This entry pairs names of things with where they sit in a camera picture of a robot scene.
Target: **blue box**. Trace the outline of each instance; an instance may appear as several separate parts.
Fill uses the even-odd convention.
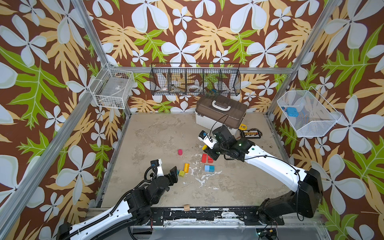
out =
[[[299,116],[299,113],[297,112],[296,108],[288,107],[286,108],[287,115],[290,117],[297,117]]]

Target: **red block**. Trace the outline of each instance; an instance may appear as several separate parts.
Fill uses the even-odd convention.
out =
[[[206,163],[207,162],[207,154],[206,153],[203,153],[203,156],[202,156],[202,158],[201,158],[201,162],[202,163]]]

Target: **orange cylinder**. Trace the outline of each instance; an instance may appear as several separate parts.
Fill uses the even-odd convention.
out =
[[[189,172],[189,163],[184,164],[184,172],[186,172],[186,173]]]

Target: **black wire basket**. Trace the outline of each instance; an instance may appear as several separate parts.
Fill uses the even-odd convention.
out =
[[[199,63],[199,65],[172,67],[170,63],[151,63],[149,80],[152,95],[237,96],[240,94],[240,64],[226,64],[227,67],[223,64],[216,64],[217,67],[215,67],[212,63]]]

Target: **white toolbox handle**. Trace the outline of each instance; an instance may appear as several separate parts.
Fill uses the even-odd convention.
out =
[[[212,101],[212,106],[214,108],[217,108],[217,109],[221,110],[221,111],[228,111],[231,108],[231,106],[228,106],[227,108],[222,108],[222,107],[217,106],[215,103],[216,103],[216,100],[213,100]]]

